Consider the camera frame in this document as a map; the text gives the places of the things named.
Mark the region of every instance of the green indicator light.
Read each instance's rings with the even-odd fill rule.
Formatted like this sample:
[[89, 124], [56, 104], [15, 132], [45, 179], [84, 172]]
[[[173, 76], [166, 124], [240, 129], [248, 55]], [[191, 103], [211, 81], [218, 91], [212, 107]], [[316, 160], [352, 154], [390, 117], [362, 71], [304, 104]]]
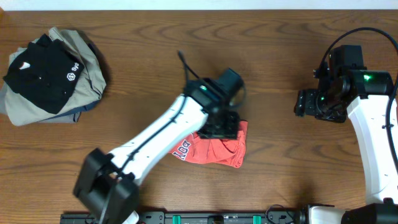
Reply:
[[366, 81], [369, 81], [369, 79], [371, 79], [372, 77], [371, 77], [370, 75], [363, 75], [363, 78], [364, 78]]

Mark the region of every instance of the white backdrop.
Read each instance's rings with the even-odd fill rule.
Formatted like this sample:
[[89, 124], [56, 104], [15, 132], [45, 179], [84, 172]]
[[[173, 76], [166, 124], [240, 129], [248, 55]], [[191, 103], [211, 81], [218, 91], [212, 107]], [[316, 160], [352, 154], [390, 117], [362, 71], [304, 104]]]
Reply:
[[398, 9], [398, 0], [0, 0], [19, 10]]

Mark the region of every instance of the red cloth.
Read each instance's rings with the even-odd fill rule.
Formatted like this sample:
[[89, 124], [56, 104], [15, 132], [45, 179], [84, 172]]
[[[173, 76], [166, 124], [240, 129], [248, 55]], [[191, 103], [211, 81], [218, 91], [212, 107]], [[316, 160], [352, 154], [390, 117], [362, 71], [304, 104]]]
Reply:
[[180, 141], [169, 153], [187, 162], [197, 164], [215, 162], [239, 168], [246, 153], [247, 130], [248, 122], [241, 121], [236, 140], [201, 139], [197, 133], [192, 133]]

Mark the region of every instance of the wooden tabletop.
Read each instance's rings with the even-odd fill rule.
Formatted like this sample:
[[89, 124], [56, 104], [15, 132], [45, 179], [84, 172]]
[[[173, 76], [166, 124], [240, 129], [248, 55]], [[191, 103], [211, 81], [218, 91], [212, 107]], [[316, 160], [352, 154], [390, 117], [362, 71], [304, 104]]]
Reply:
[[[177, 50], [203, 77], [231, 67], [248, 98], [249, 121], [239, 169], [198, 165], [168, 155], [141, 188], [142, 207], [168, 211], [265, 211], [279, 203], [364, 205], [364, 173], [350, 121], [295, 117], [297, 91], [327, 47], [344, 32], [377, 27], [398, 38], [396, 11], [76, 11], [4, 12], [0, 73], [8, 56], [56, 26], [82, 31], [101, 52], [108, 86], [77, 124], [13, 126], [0, 115], [0, 223], [57, 223], [83, 212], [72, 195], [85, 156], [108, 152], [158, 118], [182, 92]], [[369, 69], [396, 73], [397, 56], [381, 35], [353, 34]]]

